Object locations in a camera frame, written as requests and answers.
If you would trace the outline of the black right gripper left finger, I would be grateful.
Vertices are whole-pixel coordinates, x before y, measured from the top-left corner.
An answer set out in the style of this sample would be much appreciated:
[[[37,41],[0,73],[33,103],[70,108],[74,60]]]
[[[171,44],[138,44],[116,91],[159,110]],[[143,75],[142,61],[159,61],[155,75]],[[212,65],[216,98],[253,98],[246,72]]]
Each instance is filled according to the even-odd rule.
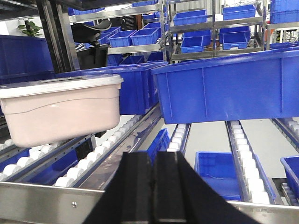
[[[151,161],[146,152],[123,153],[119,167],[85,224],[150,224]]]

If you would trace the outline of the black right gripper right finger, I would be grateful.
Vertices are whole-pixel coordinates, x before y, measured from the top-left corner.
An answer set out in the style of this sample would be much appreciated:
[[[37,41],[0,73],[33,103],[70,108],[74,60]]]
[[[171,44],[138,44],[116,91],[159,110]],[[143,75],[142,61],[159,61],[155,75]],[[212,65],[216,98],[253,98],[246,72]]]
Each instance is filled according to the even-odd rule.
[[[205,183],[181,152],[159,152],[154,171],[154,223],[257,223]]]

